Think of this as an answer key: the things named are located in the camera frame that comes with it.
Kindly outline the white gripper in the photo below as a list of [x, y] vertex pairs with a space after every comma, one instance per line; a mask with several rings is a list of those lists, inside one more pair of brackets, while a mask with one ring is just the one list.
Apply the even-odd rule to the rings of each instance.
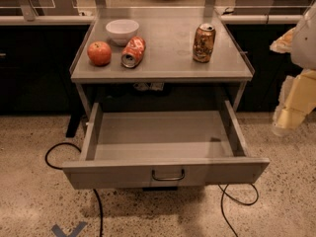
[[295, 131], [316, 108], [316, 71], [303, 70], [296, 77], [287, 76], [282, 83], [272, 131], [286, 136]]

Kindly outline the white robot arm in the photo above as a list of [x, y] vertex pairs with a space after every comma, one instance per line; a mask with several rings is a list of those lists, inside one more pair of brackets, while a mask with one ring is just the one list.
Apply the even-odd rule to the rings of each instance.
[[283, 81], [273, 116], [273, 133], [286, 136], [316, 109], [316, 4], [270, 50], [288, 52], [292, 63], [302, 69], [296, 77], [287, 76]]

